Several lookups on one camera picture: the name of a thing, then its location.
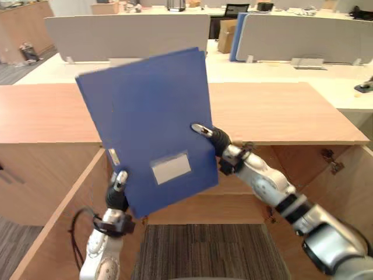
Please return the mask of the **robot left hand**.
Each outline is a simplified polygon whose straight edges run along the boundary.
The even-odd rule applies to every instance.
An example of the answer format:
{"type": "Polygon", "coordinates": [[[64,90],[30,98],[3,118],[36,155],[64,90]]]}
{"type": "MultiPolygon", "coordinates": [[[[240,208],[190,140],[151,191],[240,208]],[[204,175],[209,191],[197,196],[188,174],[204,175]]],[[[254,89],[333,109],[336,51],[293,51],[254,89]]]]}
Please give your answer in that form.
{"type": "Polygon", "coordinates": [[[128,210],[129,204],[125,196],[127,179],[128,173],[125,170],[113,172],[105,194],[105,203],[107,206],[104,214],[105,221],[109,219],[109,216],[124,215],[128,210]]]}

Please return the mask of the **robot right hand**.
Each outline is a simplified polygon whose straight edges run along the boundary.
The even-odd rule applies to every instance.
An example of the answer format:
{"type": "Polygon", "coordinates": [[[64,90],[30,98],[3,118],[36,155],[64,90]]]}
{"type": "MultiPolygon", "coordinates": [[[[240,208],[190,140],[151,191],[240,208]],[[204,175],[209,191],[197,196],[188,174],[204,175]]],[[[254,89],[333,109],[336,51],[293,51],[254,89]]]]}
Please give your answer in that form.
{"type": "Polygon", "coordinates": [[[193,123],[191,129],[210,141],[215,149],[215,155],[223,163],[235,166],[250,151],[249,146],[239,147],[233,144],[230,137],[219,128],[209,129],[202,124],[193,123]]]}

